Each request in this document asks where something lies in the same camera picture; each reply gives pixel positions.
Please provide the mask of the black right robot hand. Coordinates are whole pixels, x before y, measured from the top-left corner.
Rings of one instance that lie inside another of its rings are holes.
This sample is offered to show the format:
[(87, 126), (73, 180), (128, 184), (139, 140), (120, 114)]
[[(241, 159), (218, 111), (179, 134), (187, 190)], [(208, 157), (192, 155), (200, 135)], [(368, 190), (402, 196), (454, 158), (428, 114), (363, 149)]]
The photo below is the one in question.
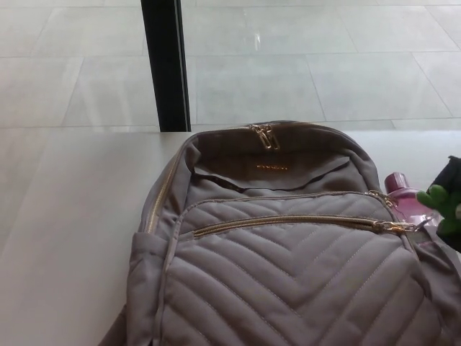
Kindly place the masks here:
[(438, 236), (460, 252), (460, 158), (450, 156), (428, 190), (434, 209), (442, 217)]

